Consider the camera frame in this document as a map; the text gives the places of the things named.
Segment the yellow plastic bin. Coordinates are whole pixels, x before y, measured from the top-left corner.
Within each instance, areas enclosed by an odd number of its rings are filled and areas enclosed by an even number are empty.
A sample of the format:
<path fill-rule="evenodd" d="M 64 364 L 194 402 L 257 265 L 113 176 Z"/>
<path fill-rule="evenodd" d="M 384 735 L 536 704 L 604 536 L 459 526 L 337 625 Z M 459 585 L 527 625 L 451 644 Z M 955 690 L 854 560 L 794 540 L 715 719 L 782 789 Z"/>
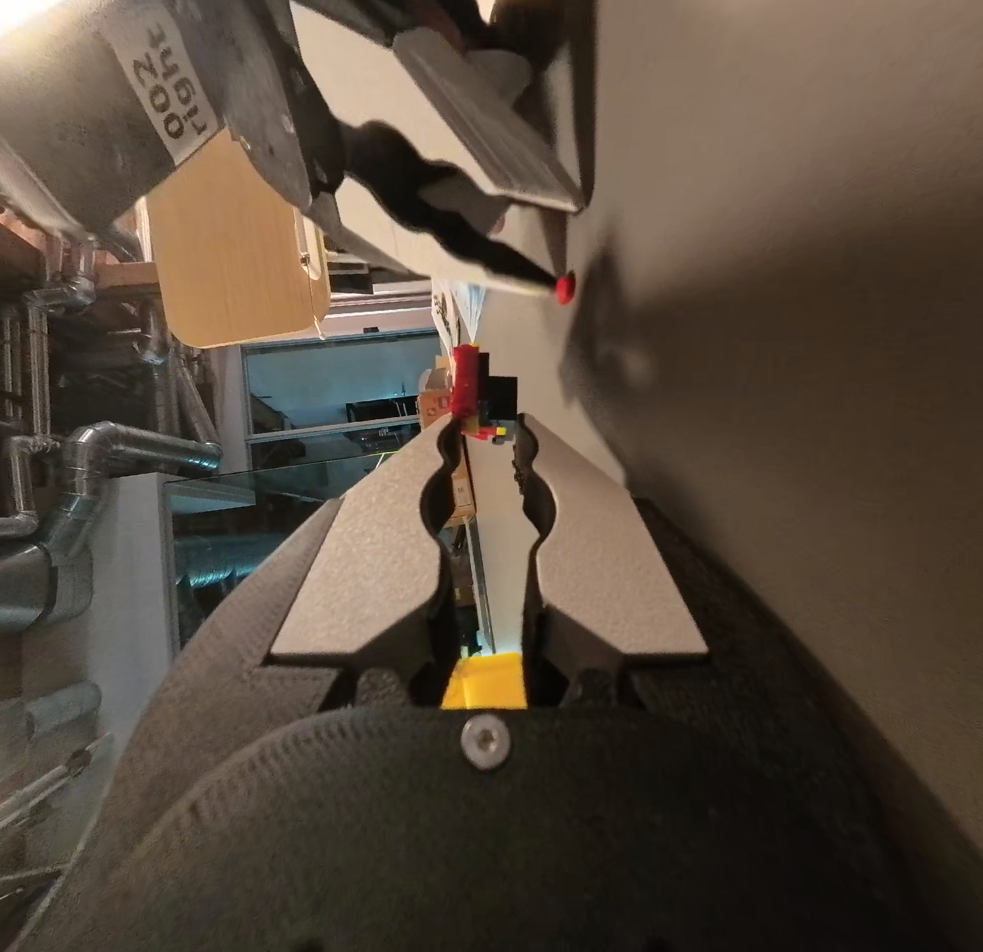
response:
<path fill-rule="evenodd" d="M 524 710 L 528 700 L 522 655 L 474 655 L 454 666 L 440 702 L 443 710 Z"/>

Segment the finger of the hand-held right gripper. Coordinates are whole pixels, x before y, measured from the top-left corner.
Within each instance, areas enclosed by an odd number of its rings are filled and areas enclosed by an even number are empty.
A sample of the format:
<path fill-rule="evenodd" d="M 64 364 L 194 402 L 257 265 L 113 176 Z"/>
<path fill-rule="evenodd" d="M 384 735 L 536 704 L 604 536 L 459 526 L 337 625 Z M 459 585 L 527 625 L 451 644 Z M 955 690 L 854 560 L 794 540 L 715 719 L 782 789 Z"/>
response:
<path fill-rule="evenodd" d="M 418 197 L 403 197 L 392 212 L 372 189 L 346 177 L 334 193 L 340 227 L 355 251 L 373 247 L 406 271 L 435 281 L 461 282 L 520 295 L 564 301 L 564 275 L 547 271 L 506 243 L 479 233 L 461 215 L 433 208 Z"/>
<path fill-rule="evenodd" d="M 304 4 L 290 12 L 301 59 L 340 123 L 384 124 L 488 196 L 582 209 L 580 187 L 545 139 L 441 34 L 419 26 L 379 44 Z"/>

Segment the colourful cardboard lego box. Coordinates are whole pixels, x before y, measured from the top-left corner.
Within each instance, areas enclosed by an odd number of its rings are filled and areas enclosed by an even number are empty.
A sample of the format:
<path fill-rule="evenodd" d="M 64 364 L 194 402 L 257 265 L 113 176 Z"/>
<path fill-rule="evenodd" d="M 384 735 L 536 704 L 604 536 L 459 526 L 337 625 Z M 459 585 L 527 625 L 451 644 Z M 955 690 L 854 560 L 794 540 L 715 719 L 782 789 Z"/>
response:
<path fill-rule="evenodd" d="M 450 364 L 448 357 L 436 356 L 434 367 L 426 369 L 421 375 L 417 408 L 422 429 L 428 428 L 437 419 L 450 413 Z M 451 480 L 454 509 L 452 516 L 445 524 L 446 528 L 464 526 L 470 518 L 477 515 L 470 463 L 463 437 L 461 437 L 460 463 L 453 471 Z"/>

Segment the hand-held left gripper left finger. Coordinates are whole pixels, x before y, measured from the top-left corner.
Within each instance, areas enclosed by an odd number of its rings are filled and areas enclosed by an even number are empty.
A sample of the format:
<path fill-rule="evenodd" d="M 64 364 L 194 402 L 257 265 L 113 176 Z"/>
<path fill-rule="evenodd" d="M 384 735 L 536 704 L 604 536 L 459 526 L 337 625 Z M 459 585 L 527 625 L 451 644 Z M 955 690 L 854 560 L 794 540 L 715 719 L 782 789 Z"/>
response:
<path fill-rule="evenodd" d="M 393 671 L 410 691 L 444 691 L 460 655 L 439 532 L 461 455 L 450 415 L 366 475 L 337 513 L 271 648 L 278 665 Z"/>

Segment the silver ventilation ducts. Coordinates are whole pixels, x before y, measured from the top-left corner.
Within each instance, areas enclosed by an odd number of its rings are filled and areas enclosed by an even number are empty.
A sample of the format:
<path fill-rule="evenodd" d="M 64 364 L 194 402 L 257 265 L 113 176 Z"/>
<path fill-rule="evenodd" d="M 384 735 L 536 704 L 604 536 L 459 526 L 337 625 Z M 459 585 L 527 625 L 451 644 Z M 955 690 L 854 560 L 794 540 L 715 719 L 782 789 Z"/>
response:
<path fill-rule="evenodd" d="M 2 209 L 2 636 L 84 613 L 89 538 L 112 479 L 212 473 L 222 459 L 188 354 L 165 321 L 150 263 L 71 244 Z M 133 377 L 151 426 L 55 429 L 57 381 L 106 392 Z"/>

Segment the red yellow lego body assembly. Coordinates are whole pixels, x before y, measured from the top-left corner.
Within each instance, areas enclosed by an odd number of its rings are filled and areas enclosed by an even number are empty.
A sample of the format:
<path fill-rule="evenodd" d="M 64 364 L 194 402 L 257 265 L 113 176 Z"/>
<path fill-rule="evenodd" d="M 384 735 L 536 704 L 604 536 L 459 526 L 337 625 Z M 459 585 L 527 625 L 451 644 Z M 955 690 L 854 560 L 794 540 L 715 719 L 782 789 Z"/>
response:
<path fill-rule="evenodd" d="M 449 409 L 463 437 L 495 445 L 514 441 L 518 405 L 517 376 L 493 374 L 489 353 L 477 344 L 453 350 Z"/>

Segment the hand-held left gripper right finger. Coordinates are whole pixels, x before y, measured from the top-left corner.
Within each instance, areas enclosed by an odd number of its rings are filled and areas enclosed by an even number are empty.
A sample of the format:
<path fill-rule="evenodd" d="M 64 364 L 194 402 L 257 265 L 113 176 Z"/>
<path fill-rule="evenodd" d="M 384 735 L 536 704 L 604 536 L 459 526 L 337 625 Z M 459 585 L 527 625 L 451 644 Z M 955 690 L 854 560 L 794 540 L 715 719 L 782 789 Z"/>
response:
<path fill-rule="evenodd" d="M 531 414 L 513 466 L 534 527 L 521 655 L 527 691 L 700 661 L 709 648 L 628 489 Z"/>

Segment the closed lego instruction booklet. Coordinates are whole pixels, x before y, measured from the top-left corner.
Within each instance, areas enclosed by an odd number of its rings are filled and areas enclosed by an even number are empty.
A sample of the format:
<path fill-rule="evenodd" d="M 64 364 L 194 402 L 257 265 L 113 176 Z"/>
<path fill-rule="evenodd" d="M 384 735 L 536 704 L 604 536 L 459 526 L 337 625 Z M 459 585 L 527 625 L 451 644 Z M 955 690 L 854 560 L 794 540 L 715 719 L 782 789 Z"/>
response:
<path fill-rule="evenodd" d="M 432 319 L 444 351 L 475 344 L 485 305 L 483 285 L 432 279 Z"/>

